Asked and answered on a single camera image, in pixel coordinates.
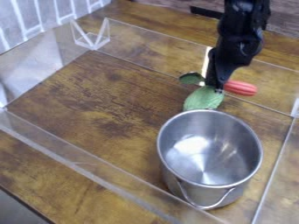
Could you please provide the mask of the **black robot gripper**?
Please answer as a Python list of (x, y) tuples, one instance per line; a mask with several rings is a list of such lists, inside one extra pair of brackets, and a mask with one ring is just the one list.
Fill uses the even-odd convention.
[(219, 40), (209, 52), (206, 85), (222, 91), (230, 76), (262, 51), (263, 30), (272, 16), (270, 0), (225, 0)]

